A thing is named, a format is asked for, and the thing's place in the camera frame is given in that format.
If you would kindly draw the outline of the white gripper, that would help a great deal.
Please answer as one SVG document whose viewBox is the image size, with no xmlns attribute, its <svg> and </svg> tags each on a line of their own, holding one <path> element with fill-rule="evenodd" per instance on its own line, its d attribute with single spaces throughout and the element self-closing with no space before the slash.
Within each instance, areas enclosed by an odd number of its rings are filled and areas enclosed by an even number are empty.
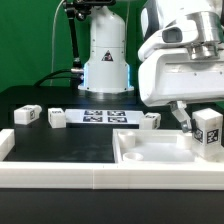
<svg viewBox="0 0 224 224">
<path fill-rule="evenodd" d="M 141 100 L 148 107 L 171 104 L 184 133 L 192 131 L 186 103 L 224 99 L 224 49 L 192 59 L 188 48 L 198 37 L 195 24 L 173 25 L 156 31 L 138 51 Z"/>
</svg>

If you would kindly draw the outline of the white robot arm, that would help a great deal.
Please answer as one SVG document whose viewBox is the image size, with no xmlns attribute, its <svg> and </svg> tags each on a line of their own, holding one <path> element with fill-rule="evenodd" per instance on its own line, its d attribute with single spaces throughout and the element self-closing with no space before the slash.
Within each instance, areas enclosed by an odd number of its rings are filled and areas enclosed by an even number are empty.
<svg viewBox="0 0 224 224">
<path fill-rule="evenodd" d="M 125 61 L 125 23 L 103 2 L 91 10 L 90 58 L 80 90 L 98 98 L 133 89 Z M 182 130 L 186 105 L 224 99 L 224 0 L 148 0 L 138 83 L 145 105 L 169 104 Z"/>
</svg>

